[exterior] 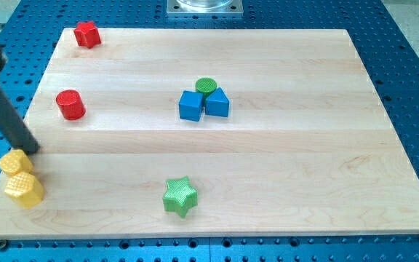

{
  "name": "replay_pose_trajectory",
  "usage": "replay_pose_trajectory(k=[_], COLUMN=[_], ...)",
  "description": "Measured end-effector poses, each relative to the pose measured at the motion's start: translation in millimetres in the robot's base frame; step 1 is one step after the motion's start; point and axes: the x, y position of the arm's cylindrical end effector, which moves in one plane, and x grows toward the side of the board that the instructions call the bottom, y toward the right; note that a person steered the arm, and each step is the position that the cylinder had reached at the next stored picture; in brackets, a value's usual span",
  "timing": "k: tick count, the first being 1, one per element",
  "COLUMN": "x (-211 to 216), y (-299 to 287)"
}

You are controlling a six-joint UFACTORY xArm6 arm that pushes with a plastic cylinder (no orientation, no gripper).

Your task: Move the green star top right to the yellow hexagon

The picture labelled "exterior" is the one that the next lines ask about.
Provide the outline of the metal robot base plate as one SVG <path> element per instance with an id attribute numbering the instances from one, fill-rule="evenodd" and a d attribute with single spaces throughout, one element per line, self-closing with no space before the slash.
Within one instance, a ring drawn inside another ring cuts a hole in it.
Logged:
<path id="1" fill-rule="evenodd" d="M 166 0 L 169 16 L 242 15 L 242 0 Z"/>

